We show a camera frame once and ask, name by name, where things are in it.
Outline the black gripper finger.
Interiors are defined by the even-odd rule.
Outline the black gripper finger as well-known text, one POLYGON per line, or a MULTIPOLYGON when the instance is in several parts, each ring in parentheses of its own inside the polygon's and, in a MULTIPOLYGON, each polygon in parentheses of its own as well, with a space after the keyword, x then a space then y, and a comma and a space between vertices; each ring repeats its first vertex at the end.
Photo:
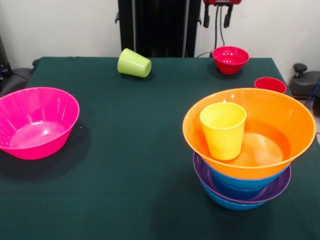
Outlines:
POLYGON ((203 27, 208 28, 210 23, 210 15, 209 15, 209 5, 204 5, 204 19, 203 19, 203 27))
POLYGON ((232 11, 233 11, 233 5, 229 4, 227 14, 224 17, 224 23, 223 23, 224 28, 228 28, 230 26, 232 11))

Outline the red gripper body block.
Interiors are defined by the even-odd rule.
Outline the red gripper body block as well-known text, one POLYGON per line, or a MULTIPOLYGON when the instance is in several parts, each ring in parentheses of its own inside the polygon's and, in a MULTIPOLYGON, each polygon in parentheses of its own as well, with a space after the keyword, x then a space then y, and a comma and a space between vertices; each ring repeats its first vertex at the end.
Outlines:
POLYGON ((238 5, 241 0, 203 0, 205 5, 238 5))

